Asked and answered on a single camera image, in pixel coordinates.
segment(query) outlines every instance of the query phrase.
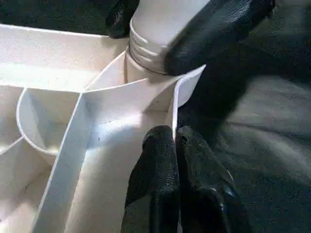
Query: black rubber glove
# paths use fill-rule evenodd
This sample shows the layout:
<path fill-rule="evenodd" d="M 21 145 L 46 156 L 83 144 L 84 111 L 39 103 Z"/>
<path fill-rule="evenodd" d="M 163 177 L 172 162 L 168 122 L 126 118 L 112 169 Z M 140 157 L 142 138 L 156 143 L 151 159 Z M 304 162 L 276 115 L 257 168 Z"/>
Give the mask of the black rubber glove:
<path fill-rule="evenodd" d="M 247 37 L 272 12 L 274 1 L 211 0 L 173 42 L 164 60 L 166 72 L 179 75 L 206 64 L 231 43 Z M 118 1 L 106 19 L 110 37 L 128 35 L 129 22 L 138 4 L 139 0 Z"/>
<path fill-rule="evenodd" d="M 202 136 L 190 127 L 180 128 L 176 146 L 183 232 L 252 232 L 230 173 Z"/>
<path fill-rule="evenodd" d="M 151 129 L 129 180 L 122 233 L 176 233 L 179 178 L 175 144 L 168 126 Z"/>

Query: dark background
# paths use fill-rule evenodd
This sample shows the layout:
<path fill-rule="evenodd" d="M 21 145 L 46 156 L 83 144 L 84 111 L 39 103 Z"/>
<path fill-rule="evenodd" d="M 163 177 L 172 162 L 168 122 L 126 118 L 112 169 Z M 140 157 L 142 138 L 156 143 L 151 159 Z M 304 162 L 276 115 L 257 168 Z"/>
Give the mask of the dark background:
<path fill-rule="evenodd" d="M 107 2 L 0 0 L 0 22 L 105 34 Z M 207 61 L 179 111 L 232 173 L 255 232 L 311 232 L 310 46 L 311 8 L 278 7 Z"/>

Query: plastic divider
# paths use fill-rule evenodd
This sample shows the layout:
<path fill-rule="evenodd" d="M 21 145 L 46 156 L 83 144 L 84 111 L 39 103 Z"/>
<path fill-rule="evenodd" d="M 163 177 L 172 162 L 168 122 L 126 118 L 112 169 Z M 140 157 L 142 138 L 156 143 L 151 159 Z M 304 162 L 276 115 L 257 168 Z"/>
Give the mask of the plastic divider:
<path fill-rule="evenodd" d="M 62 233 L 83 164 L 92 121 L 81 94 L 61 143 L 33 233 Z"/>

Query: bottle neck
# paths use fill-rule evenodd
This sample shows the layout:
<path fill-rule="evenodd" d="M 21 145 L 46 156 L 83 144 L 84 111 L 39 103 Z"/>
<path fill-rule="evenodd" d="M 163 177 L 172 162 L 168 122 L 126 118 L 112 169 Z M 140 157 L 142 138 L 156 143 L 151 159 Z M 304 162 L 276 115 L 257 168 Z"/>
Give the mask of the bottle neck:
<path fill-rule="evenodd" d="M 130 54 L 141 66 L 165 74 L 170 44 L 209 0 L 140 0 L 130 22 Z"/>

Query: white tray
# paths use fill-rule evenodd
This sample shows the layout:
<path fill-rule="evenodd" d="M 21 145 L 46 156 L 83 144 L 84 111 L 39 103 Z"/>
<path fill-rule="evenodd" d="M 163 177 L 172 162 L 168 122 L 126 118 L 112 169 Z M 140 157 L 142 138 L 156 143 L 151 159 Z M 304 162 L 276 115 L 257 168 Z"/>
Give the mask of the white tray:
<path fill-rule="evenodd" d="M 0 232 L 120 232 L 144 135 L 169 125 L 175 137 L 204 67 L 163 76 L 117 56 L 126 40 L 0 30 Z"/>

